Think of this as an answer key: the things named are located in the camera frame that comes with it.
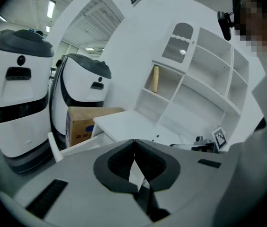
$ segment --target black stripe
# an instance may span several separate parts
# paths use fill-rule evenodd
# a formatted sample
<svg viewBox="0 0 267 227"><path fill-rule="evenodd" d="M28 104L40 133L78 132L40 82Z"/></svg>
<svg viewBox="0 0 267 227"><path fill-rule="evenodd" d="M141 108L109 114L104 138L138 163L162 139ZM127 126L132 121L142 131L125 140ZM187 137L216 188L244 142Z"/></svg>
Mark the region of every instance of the black stripe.
<svg viewBox="0 0 267 227"><path fill-rule="evenodd" d="M74 100L67 92L64 80L63 80L63 71L60 75L60 81L61 81L61 91L62 91L62 97L64 99L64 102L68 107L103 107L104 101L101 102L79 102Z"/></svg>
<svg viewBox="0 0 267 227"><path fill-rule="evenodd" d="M48 92L45 97L29 103L0 107L0 123L8 122L36 114L46 108L48 104Z"/></svg>
<svg viewBox="0 0 267 227"><path fill-rule="evenodd" d="M38 218L44 218L48 210L58 199L68 183L61 180L53 180L26 208Z"/></svg>
<svg viewBox="0 0 267 227"><path fill-rule="evenodd" d="M216 162L216 161L210 161L210 160L206 160L206 159L201 159L198 161L198 163L206 165L206 166L212 166L215 168L219 168L221 163L220 162Z"/></svg>

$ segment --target black slot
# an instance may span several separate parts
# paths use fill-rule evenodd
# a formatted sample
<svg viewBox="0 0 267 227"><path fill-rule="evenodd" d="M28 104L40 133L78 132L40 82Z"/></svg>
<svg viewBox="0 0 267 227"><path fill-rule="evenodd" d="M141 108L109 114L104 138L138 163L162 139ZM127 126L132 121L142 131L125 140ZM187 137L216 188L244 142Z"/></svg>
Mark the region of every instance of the black slot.
<svg viewBox="0 0 267 227"><path fill-rule="evenodd" d="M103 90L104 89L104 84L103 83L99 83L99 82L93 82L90 88Z"/></svg>
<svg viewBox="0 0 267 227"><path fill-rule="evenodd" d="M30 68L9 67L5 76L7 81L22 81L31 79Z"/></svg>
<svg viewBox="0 0 267 227"><path fill-rule="evenodd" d="M210 160L206 160L206 159L201 159L198 161L198 163L206 165L206 166L215 167L215 168L219 168L221 165L220 162L210 161Z"/></svg>
<svg viewBox="0 0 267 227"><path fill-rule="evenodd" d="M58 199L68 183L61 180L52 181L26 208L38 218L43 219L54 202Z"/></svg>

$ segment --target ceiling light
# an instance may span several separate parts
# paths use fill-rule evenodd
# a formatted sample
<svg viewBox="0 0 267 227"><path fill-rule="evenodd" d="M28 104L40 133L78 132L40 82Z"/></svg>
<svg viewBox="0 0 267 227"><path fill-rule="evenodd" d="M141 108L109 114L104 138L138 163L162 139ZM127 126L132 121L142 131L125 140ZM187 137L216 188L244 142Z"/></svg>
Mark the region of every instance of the ceiling light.
<svg viewBox="0 0 267 227"><path fill-rule="evenodd" d="M185 51L185 50L180 50L180 53L181 53L182 55L186 55L186 51Z"/></svg>
<svg viewBox="0 0 267 227"><path fill-rule="evenodd" d="M0 19L2 19L4 22L6 22L6 19L5 19L5 18L3 18L2 16L0 16Z"/></svg>
<svg viewBox="0 0 267 227"><path fill-rule="evenodd" d="M52 18L53 17L53 9L54 6L56 5L56 2L53 0L50 0L48 3L48 10L47 10L47 16Z"/></svg>

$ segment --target white robot body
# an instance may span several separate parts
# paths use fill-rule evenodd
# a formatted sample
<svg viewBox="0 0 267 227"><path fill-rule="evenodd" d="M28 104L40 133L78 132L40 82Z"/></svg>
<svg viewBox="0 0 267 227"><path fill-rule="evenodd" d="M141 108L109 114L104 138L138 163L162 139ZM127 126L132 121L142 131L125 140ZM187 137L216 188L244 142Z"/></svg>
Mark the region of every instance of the white robot body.
<svg viewBox="0 0 267 227"><path fill-rule="evenodd" d="M10 53L0 50L0 107L18 105L33 102L43 98L48 91L48 65L52 58L42 58L32 55L25 56L25 64L17 65L18 53ZM29 68L31 79L29 80L6 80L8 68Z"/></svg>
<svg viewBox="0 0 267 227"><path fill-rule="evenodd" d="M51 119L61 146L65 145L68 107L102 107L111 72L105 63L79 54L65 55L60 62L51 92Z"/></svg>
<svg viewBox="0 0 267 227"><path fill-rule="evenodd" d="M0 123L0 149L7 157L19 157L43 144L50 131L47 105L39 113Z"/></svg>
<svg viewBox="0 0 267 227"><path fill-rule="evenodd" d="M0 33L0 149L15 172L29 170L47 152L48 71L52 46L27 30Z"/></svg>

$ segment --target white surface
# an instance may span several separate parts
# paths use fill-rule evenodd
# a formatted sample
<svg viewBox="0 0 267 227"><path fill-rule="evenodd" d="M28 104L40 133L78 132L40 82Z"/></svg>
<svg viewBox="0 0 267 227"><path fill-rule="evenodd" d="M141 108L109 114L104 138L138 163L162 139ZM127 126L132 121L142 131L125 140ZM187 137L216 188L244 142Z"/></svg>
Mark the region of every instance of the white surface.
<svg viewBox="0 0 267 227"><path fill-rule="evenodd" d="M202 135L208 138L223 116L223 110L202 95L182 85L174 101L169 104L161 124L183 136L192 144L196 136Z"/></svg>
<svg viewBox="0 0 267 227"><path fill-rule="evenodd" d="M242 111L247 92L247 84L243 78L234 70L227 98Z"/></svg>
<svg viewBox="0 0 267 227"><path fill-rule="evenodd" d="M54 160L57 162L61 161L63 159L58 146L56 144L56 141L54 140L53 133L48 133L48 140L49 140L49 145L53 153Z"/></svg>
<svg viewBox="0 0 267 227"><path fill-rule="evenodd" d="M81 67L72 58L67 59L62 76L65 88L74 100L79 102L104 101L110 79L102 77L103 90L90 88L93 82L98 82L100 76Z"/></svg>
<svg viewBox="0 0 267 227"><path fill-rule="evenodd" d="M153 140L168 146L181 143L177 134L160 125L152 124L135 111L125 111L94 118L94 122L115 142L141 139Z"/></svg>
<svg viewBox="0 0 267 227"><path fill-rule="evenodd" d="M233 68L243 77L248 83L249 78L249 63L248 61L236 50L233 50Z"/></svg>
<svg viewBox="0 0 267 227"><path fill-rule="evenodd" d="M232 114L240 114L219 93L212 90L210 87L201 83L197 79L195 79L189 75L186 75L186 76L184 76L183 84L186 85L187 87L195 90L196 92L200 93L204 97L208 98L209 101L213 102L219 108L223 109L223 111L230 112Z"/></svg>
<svg viewBox="0 0 267 227"><path fill-rule="evenodd" d="M163 101L165 101L165 102L169 103L169 100L168 100L168 99L166 99L166 98L164 98L164 97L162 97L160 94L157 94L157 93L151 92L150 90L148 90L148 89L146 89L146 88L142 88L142 90L144 90L145 92L147 92L147 93L149 93L149 94L151 94L151 95L153 95L153 96L156 96L156 97L158 97L158 98L162 99Z"/></svg>
<svg viewBox="0 0 267 227"><path fill-rule="evenodd" d="M134 109L148 120L156 123L166 109L167 104L166 100L158 97L155 93L141 90Z"/></svg>
<svg viewBox="0 0 267 227"><path fill-rule="evenodd" d="M4 155L18 157L47 140L51 132L48 107L39 113L0 123L0 149Z"/></svg>
<svg viewBox="0 0 267 227"><path fill-rule="evenodd" d="M197 45L217 55L228 65L231 64L231 44L223 38L200 28Z"/></svg>
<svg viewBox="0 0 267 227"><path fill-rule="evenodd" d="M9 67L19 67L17 59L21 54L0 50L0 107L32 102L43 98L48 90L48 71L52 57L25 55L26 68L31 69L31 79L7 81Z"/></svg>
<svg viewBox="0 0 267 227"><path fill-rule="evenodd" d="M82 151L102 147L105 145L109 145L111 143L114 143L105 133L99 134L93 138L90 138L86 141L83 141L79 144L76 144L74 146L71 146L67 149L61 150L61 156L64 158L66 156L70 156L72 154L76 154Z"/></svg>
<svg viewBox="0 0 267 227"><path fill-rule="evenodd" d="M65 135L68 106L62 96L61 77L57 80L57 86L53 93L52 108L50 110L52 111L51 120L53 122L53 126L59 133Z"/></svg>
<svg viewBox="0 0 267 227"><path fill-rule="evenodd" d="M113 75L105 106L134 109L141 88L152 69L151 61L156 49L162 44L172 21L193 22L223 38L216 18L215 11L193 0L140 1L134 7L132 15L125 17L116 29L100 57L100 60L110 66ZM230 44L249 61L250 76L242 117L232 137L228 139L228 145L244 141L262 119L263 114L251 91L265 75L251 48L235 36L233 30L232 34Z"/></svg>
<svg viewBox="0 0 267 227"><path fill-rule="evenodd" d="M224 96L230 78L230 66L197 46L187 74Z"/></svg>

